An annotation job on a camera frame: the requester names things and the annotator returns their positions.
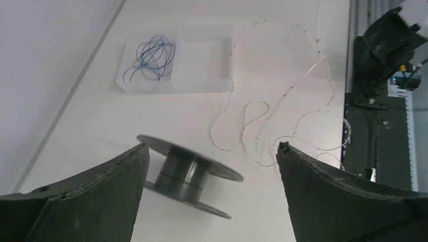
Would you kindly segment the dark grey perforated spool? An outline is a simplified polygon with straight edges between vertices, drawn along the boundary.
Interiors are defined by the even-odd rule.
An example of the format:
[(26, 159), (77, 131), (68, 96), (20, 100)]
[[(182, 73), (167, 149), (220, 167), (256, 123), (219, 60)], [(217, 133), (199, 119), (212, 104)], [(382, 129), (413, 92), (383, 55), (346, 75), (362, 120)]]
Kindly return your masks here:
[(162, 168), (154, 182), (146, 181), (144, 187), (187, 206), (231, 219), (231, 215), (200, 201), (209, 176), (242, 182), (244, 177), (232, 168), (178, 144), (148, 136), (136, 139), (165, 156)]

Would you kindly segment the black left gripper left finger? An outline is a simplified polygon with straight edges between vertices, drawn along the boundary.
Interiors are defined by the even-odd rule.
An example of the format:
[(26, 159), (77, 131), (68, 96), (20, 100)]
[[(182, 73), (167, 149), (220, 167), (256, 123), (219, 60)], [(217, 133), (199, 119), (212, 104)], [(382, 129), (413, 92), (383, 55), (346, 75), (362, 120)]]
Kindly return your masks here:
[(130, 241), (149, 166), (144, 144), (29, 193), (1, 196), (1, 241)]

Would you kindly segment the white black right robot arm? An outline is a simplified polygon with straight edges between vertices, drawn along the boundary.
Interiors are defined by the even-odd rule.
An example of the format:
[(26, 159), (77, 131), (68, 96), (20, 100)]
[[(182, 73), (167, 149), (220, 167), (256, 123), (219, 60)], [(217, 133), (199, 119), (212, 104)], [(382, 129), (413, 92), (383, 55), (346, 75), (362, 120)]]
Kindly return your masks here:
[(360, 40), (364, 48), (354, 70), (352, 90), (368, 93), (427, 43), (427, 1), (403, 1), (375, 20)]

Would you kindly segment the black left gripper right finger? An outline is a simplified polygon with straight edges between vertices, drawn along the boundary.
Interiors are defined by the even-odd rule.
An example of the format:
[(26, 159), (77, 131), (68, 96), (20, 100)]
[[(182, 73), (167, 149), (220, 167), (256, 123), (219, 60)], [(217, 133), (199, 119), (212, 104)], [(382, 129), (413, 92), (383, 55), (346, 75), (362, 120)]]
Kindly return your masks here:
[(297, 241), (427, 241), (427, 194), (359, 178), (288, 142), (276, 155)]

